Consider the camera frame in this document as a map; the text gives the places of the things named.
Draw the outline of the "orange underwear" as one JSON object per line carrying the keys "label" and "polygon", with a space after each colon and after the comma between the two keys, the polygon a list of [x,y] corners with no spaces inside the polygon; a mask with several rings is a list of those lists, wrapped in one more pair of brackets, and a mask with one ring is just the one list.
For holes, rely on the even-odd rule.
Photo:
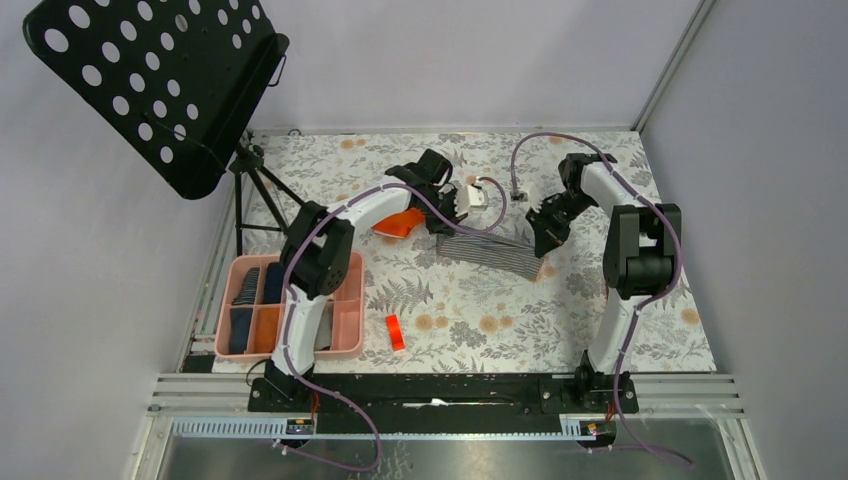
{"label": "orange underwear", "polygon": [[424,224],[426,217],[417,208],[409,208],[403,212],[393,214],[376,223],[372,230],[375,234],[395,239],[408,238],[412,231]]}

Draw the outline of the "grey striped underwear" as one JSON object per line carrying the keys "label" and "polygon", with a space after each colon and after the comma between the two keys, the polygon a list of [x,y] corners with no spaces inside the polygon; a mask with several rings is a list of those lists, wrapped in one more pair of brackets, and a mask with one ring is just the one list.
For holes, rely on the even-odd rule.
{"label": "grey striped underwear", "polygon": [[509,272],[530,281],[537,279],[544,265],[544,260],[535,256],[532,245],[493,234],[438,235],[436,252],[442,257]]}

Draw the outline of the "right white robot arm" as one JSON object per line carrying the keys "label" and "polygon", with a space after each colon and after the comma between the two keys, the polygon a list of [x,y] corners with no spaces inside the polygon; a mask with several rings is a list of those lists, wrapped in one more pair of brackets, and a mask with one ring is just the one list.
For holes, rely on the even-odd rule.
{"label": "right white robot arm", "polygon": [[569,154],[558,170],[563,192],[533,203],[525,216],[536,257],[563,245],[572,222],[589,208],[602,209],[609,220],[602,257],[606,311],[597,337],[564,388],[566,400],[597,412],[625,395],[625,366],[642,310],[668,294],[680,278],[682,214],[673,203],[645,199],[598,154]]}

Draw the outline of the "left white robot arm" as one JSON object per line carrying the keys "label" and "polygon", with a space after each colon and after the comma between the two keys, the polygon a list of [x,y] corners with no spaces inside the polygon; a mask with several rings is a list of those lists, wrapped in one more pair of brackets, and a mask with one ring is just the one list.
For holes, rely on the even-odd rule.
{"label": "left white robot arm", "polygon": [[453,165],[427,149],[415,162],[389,168],[372,188],[331,206],[304,203],[286,234],[280,254],[285,301],[280,333],[263,380],[272,398],[288,411],[309,401],[307,374],[315,364],[314,342],[330,296],[345,280],[358,233],[380,221],[419,208],[436,231],[455,224],[457,188]]}

